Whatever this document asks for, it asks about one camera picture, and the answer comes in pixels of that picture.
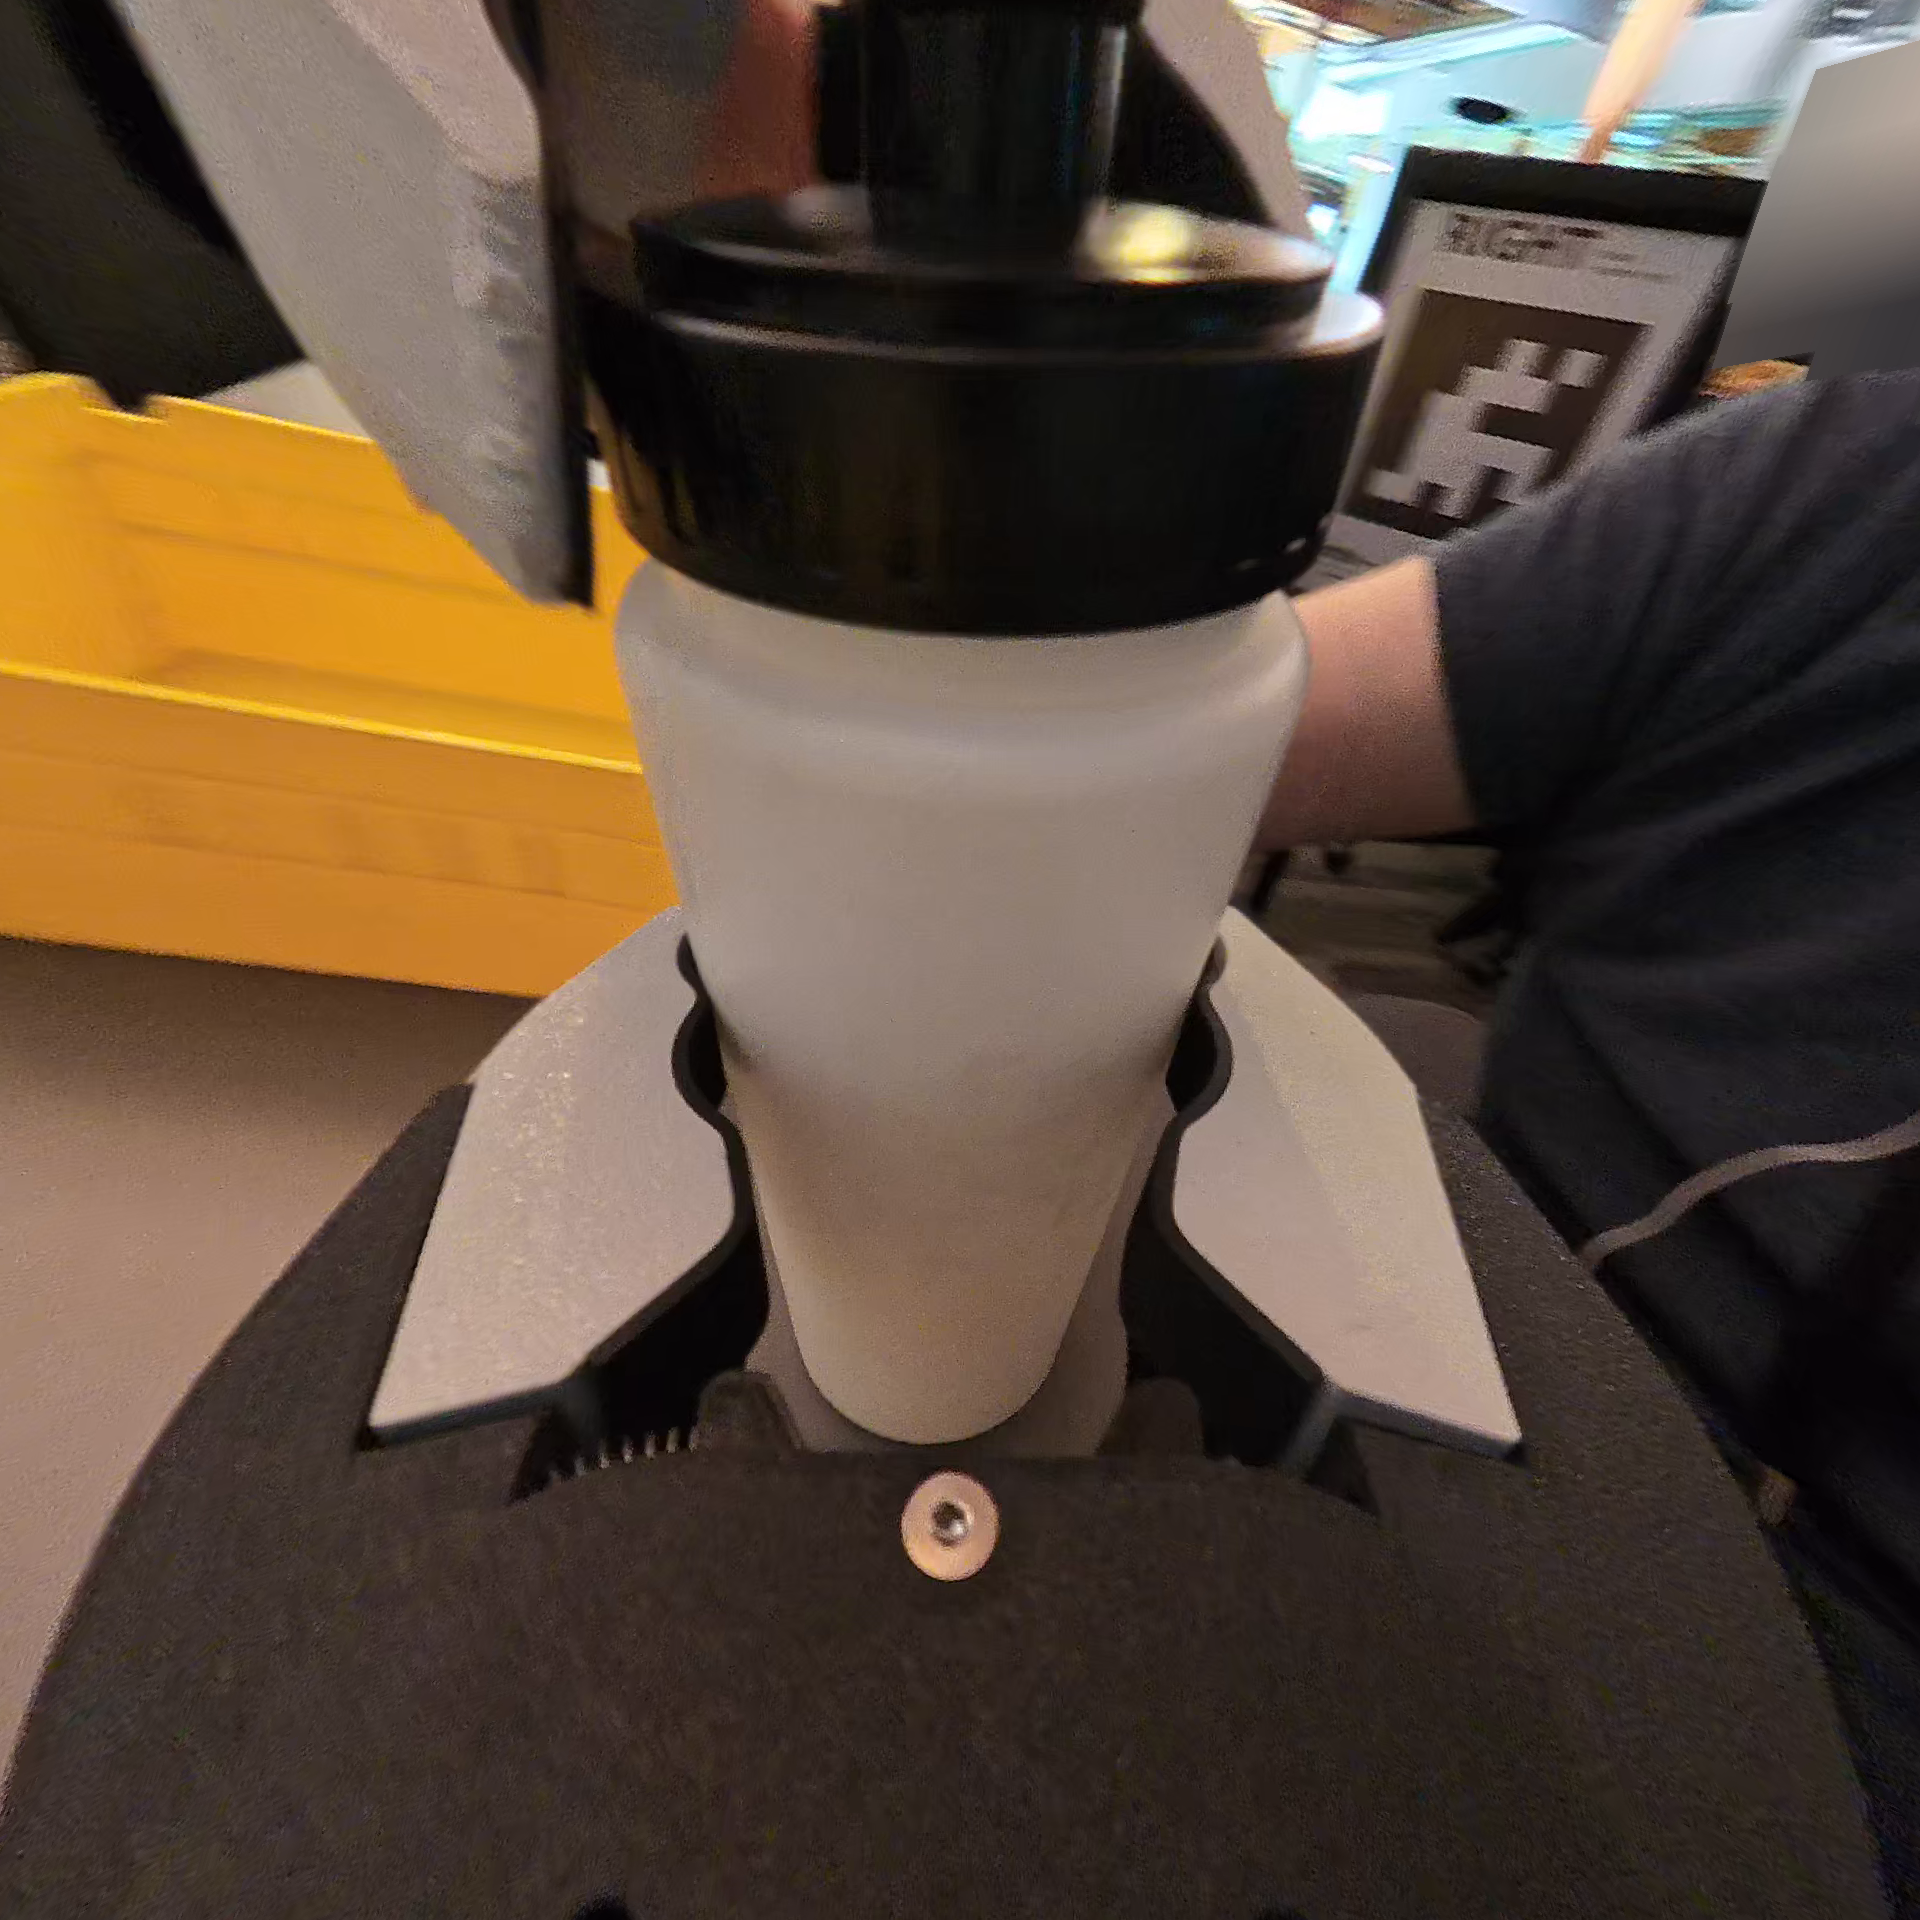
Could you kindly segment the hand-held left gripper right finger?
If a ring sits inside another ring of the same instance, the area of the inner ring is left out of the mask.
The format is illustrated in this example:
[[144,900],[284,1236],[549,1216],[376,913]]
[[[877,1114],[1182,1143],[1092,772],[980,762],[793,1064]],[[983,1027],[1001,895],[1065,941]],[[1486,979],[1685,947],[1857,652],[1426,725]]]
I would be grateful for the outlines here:
[[1503,1383],[1421,1099],[1381,1037],[1225,917],[1119,1260],[1137,1376],[1208,1456],[1312,1473],[1336,1426],[1506,1458]]

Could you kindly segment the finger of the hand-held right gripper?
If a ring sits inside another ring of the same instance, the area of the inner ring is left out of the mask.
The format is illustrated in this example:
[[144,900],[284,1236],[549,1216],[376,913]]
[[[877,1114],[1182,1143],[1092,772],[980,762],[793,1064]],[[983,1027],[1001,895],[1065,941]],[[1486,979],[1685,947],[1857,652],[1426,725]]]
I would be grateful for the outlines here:
[[1233,5],[1143,5],[1126,69],[1129,201],[1308,228],[1287,120]]
[[249,266],[410,497],[586,607],[580,403],[534,98],[476,3],[128,3]]

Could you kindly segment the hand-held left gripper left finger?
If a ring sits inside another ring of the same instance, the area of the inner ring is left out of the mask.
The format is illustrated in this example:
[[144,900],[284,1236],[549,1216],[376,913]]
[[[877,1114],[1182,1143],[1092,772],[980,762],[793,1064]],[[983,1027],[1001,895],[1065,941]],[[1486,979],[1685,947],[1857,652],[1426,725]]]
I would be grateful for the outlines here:
[[551,1453],[689,1443],[770,1313],[745,1147],[680,917],[472,1072],[367,1408],[382,1447],[534,1417]]

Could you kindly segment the black bottle lid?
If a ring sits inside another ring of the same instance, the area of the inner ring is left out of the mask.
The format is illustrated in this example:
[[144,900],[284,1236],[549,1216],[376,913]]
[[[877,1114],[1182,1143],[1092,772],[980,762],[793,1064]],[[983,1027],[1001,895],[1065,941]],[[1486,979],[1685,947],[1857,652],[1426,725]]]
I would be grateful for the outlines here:
[[1146,5],[841,5],[817,181],[580,250],[593,436],[661,564],[906,634],[1183,624],[1308,571],[1383,339]]

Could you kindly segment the white plastic bottle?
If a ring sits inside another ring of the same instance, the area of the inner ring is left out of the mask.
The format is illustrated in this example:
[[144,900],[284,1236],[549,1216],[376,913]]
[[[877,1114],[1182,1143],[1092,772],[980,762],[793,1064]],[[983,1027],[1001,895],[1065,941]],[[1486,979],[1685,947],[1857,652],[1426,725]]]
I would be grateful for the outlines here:
[[808,1378],[942,1447],[1065,1343],[1305,699],[1292,602],[858,628],[633,575],[615,655]]

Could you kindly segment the yellow plastic bin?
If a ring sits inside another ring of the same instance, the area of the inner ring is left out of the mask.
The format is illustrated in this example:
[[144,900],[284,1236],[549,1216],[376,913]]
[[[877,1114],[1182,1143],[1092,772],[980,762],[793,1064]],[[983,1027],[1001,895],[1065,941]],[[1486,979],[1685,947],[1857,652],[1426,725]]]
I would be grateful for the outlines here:
[[1,394],[1,930],[538,997],[666,909],[615,673],[365,440]]

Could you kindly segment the person's right forearm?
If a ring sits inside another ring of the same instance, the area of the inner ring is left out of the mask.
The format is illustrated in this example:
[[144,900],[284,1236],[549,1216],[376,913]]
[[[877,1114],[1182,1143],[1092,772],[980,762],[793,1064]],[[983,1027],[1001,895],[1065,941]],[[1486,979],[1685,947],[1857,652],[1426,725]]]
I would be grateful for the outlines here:
[[1399,561],[1292,607],[1308,640],[1308,687],[1255,852],[1421,841],[1474,827],[1433,563]]

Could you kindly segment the black framed marker sign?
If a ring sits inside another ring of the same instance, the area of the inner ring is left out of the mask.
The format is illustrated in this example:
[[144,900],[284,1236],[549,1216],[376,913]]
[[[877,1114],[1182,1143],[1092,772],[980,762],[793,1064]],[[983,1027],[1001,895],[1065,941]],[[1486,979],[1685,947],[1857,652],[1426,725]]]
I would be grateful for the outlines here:
[[1383,347],[1303,587],[1429,553],[1685,415],[1762,195],[1757,178],[1407,148],[1357,281]]

